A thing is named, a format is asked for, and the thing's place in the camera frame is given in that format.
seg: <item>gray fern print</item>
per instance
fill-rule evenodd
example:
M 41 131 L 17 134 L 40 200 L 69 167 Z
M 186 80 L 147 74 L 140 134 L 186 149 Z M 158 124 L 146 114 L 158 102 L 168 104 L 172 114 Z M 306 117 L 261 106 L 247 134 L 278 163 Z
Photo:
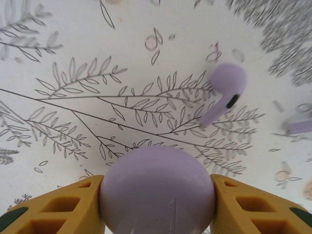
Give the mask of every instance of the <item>gray fern print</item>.
M 0 165 L 7 165 L 12 163 L 14 160 L 9 155 L 18 154 L 17 150 L 7 150 L 0 148 Z
M 247 24 L 263 29 L 261 48 L 278 53 L 268 71 L 292 76 L 296 87 L 312 83 L 311 0 L 226 0 Z
M 2 61 L 10 57 L 10 51 L 16 50 L 24 58 L 40 62 L 44 54 L 55 54 L 56 50 L 63 47 L 62 44 L 57 44 L 58 31 L 50 33 L 45 45 L 38 42 L 39 30 L 46 27 L 44 21 L 52 14 L 44 11 L 41 3 L 34 10 L 30 10 L 30 7 L 30 0 L 6 0 L 3 10 L 0 10 L 0 59 Z M 15 57 L 15 61 L 20 63 L 22 59 Z
M 7 210 L 10 210 L 12 207 L 14 207 L 14 206 L 16 206 L 16 205 L 19 205 L 19 204 L 21 204 L 21 203 L 23 203 L 23 202 L 28 201 L 28 200 L 30 200 L 31 198 L 32 198 L 31 195 L 23 194 L 23 195 L 21 196 L 21 198 L 15 198 L 15 199 L 14 199 L 14 205 L 10 205 L 10 206 L 8 207 Z

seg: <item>small purple object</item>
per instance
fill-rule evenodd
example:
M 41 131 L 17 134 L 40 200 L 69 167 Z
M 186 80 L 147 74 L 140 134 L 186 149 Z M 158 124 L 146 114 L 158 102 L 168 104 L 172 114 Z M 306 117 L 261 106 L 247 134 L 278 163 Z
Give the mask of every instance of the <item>small purple object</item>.
M 199 119 L 203 127 L 214 123 L 236 103 L 247 86 L 247 74 L 240 66 L 223 63 L 211 75 L 210 84 L 222 98 Z
M 290 134 L 301 134 L 312 132 L 312 119 L 298 123 L 289 123 L 287 124 L 287 129 Z
M 206 169 L 188 153 L 151 146 L 113 164 L 99 204 L 114 234 L 201 234 L 214 216 L 215 190 Z

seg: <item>leaf drawing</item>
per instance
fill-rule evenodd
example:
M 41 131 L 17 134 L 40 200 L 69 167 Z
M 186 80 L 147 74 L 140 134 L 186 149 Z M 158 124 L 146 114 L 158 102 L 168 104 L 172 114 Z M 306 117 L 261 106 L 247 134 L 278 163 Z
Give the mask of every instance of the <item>leaf drawing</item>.
M 154 65 L 155 62 L 157 61 L 157 58 L 159 56 L 160 50 L 157 50 L 156 53 L 153 55 L 152 60 L 151 60 L 151 64 Z
M 238 49 L 233 49 L 232 55 L 240 63 L 243 63 L 245 61 L 245 56 L 244 56 L 243 52 L 241 52 Z
M 114 26 L 114 24 L 113 24 L 113 22 L 112 22 L 112 19 L 111 19 L 110 15 L 108 14 L 108 11 L 107 11 L 107 9 L 106 9 L 104 3 L 103 3 L 104 1 L 105 1 L 105 0 L 99 0 L 99 4 L 100 4 L 100 6 L 101 6 L 101 11 L 102 11 L 103 17 L 104 17 L 105 21 L 107 22 L 107 24 L 108 24 L 111 28 L 115 29 L 115 26 Z
M 14 160 L 9 155 L 18 154 L 17 150 L 7 150 L 0 148 L 0 165 L 8 165 L 12 163 Z

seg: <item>purple ball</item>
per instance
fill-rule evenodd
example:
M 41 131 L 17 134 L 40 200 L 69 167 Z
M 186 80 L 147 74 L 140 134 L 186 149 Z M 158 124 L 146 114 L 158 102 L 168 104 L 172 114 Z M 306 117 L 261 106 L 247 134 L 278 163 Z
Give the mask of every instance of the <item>purple ball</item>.
M 215 212 L 215 190 L 206 169 L 188 153 L 151 146 L 113 164 L 99 203 L 114 234 L 201 234 Z

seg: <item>branch drawing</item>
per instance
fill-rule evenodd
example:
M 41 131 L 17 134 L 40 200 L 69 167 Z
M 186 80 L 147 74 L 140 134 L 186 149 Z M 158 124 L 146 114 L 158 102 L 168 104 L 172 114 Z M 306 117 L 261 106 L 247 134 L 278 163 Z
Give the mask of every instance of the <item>branch drawing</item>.
M 14 207 L 15 205 L 19 205 L 19 204 L 21 204 L 21 203 L 23 203 L 23 202 L 26 202 L 26 201 L 30 200 L 30 199 L 32 199 L 32 196 L 31 196 L 31 195 L 23 194 L 23 195 L 21 196 L 21 198 L 15 198 L 15 199 L 14 199 L 14 205 L 10 205 L 10 206 L 8 207 L 7 210 L 10 210 L 10 209 L 11 209 L 12 207 Z
M 278 53 L 268 71 L 287 73 L 295 87 L 312 83 L 312 2 L 308 0 L 226 0 L 229 9 L 247 24 L 263 30 L 260 44 L 266 53 Z
M 301 180 L 302 178 L 290 177 L 293 173 L 287 162 L 282 161 L 281 163 L 282 171 L 275 174 L 275 180 L 279 182 L 276 186 L 281 186 L 282 189 L 286 189 L 289 181 Z
M 97 58 L 91 62 L 90 66 L 88 66 L 87 63 L 84 63 L 77 69 L 75 58 L 72 58 L 69 63 L 68 74 L 66 74 L 66 72 L 60 73 L 58 64 L 54 62 L 52 65 L 52 72 L 57 84 L 52 85 L 37 78 L 37 81 L 45 88 L 45 90 L 35 90 L 39 94 L 47 96 L 48 98 L 63 98 L 67 97 L 68 94 L 82 94 L 84 92 L 99 94 L 100 91 L 96 89 L 97 86 L 100 84 L 107 85 L 109 79 L 121 84 L 117 75 L 127 71 L 127 68 L 119 69 L 118 65 L 115 65 L 111 72 L 105 72 L 111 63 L 111 60 L 112 57 L 109 56 L 96 72 L 98 68 Z
M 199 153 L 197 158 L 204 157 L 204 163 L 207 168 L 213 165 L 213 171 L 219 171 L 226 175 L 239 175 L 246 167 L 241 165 L 242 160 L 234 159 L 247 155 L 247 150 L 252 147 L 251 136 L 256 133 L 256 128 L 253 128 L 252 124 L 257 124 L 264 114 L 258 114 L 257 108 L 249 110 L 245 106 L 236 109 L 236 106 L 233 106 L 224 116 L 224 120 L 222 119 L 213 124 L 215 130 L 208 133 L 201 129 L 196 121 L 201 113 L 205 111 L 202 103 L 207 102 L 214 95 L 210 83 L 205 82 L 204 76 L 205 72 L 199 77 L 194 78 L 191 75 L 178 82 L 177 72 L 175 72 L 173 76 L 168 76 L 165 80 L 158 77 L 155 82 L 147 84 L 142 90 L 124 86 L 117 95 L 113 96 L 104 96 L 100 93 L 86 97 L 36 99 L 7 90 L 2 91 L 71 111 L 97 139 L 99 153 L 109 166 L 114 163 L 114 159 L 141 145 L 162 144 L 177 147 L 181 150 L 186 146 L 192 146 Z M 110 119 L 105 119 L 72 109 L 71 107 L 59 105 L 57 102 L 48 103 L 46 101 L 47 99 L 67 98 L 99 98 L 112 107 L 115 117 L 112 116 Z M 208 108 L 211 108 L 213 105 L 214 102 L 211 101 Z M 151 124 L 156 128 L 162 126 L 161 132 L 146 131 L 144 128 L 137 128 L 127 124 L 124 121 L 129 114 L 124 114 L 123 110 L 133 112 L 133 117 L 136 118 L 138 126 L 144 126 L 145 121 L 150 119 Z M 116 126 L 116 134 L 113 136 L 96 134 L 95 130 L 81 118 L 83 116 L 99 119 Z M 118 136 L 118 131 L 124 130 L 133 131 L 134 134 L 146 134 L 146 136 L 150 137 L 145 137 L 129 145 L 129 142 L 125 143 Z M 183 138 L 184 134 L 192 134 L 192 137 Z M 207 140 L 205 143 L 193 142 L 193 139 L 196 138 Z
M 12 163 L 14 160 L 9 155 L 15 155 L 18 154 L 19 151 L 17 150 L 7 150 L 0 148 L 0 165 L 7 165 Z
M 16 19 L 15 0 L 6 0 L 4 9 L 6 25 L 0 27 L 0 35 L 4 35 L 4 38 L 0 38 L 0 46 L 2 45 L 0 59 L 5 61 L 9 57 L 10 49 L 18 49 L 26 58 L 39 62 L 42 52 L 55 54 L 55 50 L 62 48 L 63 45 L 56 44 L 59 35 L 58 31 L 50 35 L 45 46 L 37 42 L 37 38 L 32 35 L 37 35 L 40 32 L 29 28 L 26 24 L 35 23 L 40 26 L 46 26 L 42 20 L 52 16 L 52 14 L 44 12 L 44 7 L 40 3 L 32 15 L 29 12 L 30 0 L 21 2 L 21 16 L 19 19 Z
M 104 1 L 105 1 L 105 0 L 99 0 L 99 4 L 100 4 L 100 6 L 101 6 L 102 15 L 103 15 L 105 21 L 107 22 L 107 24 L 108 24 L 111 28 L 115 29 L 115 26 L 114 26 L 114 24 L 113 24 L 113 21 L 112 21 L 110 15 L 108 14 L 108 11 L 107 11 L 107 9 L 106 9 L 106 6 L 104 5 Z
M 76 137 L 73 136 L 77 126 L 73 127 L 71 122 L 59 123 L 56 111 L 44 114 L 44 110 L 45 107 L 40 107 L 29 118 L 23 119 L 0 101 L 0 118 L 2 119 L 0 126 L 5 128 L 0 132 L 0 137 L 10 134 L 11 136 L 7 141 L 16 139 L 18 141 L 17 147 L 22 144 L 28 147 L 31 146 L 32 142 L 24 139 L 30 140 L 33 138 L 35 141 L 39 141 L 42 138 L 43 146 L 46 146 L 48 140 L 50 140 L 54 154 L 58 150 L 63 151 L 64 158 L 67 158 L 67 155 L 73 155 L 76 160 L 78 160 L 78 157 L 87 159 L 84 155 L 85 152 L 81 151 L 81 147 L 91 146 L 83 142 L 86 137 L 82 136 L 82 134 L 78 134 Z M 15 123 L 15 125 L 10 125 L 8 120 Z

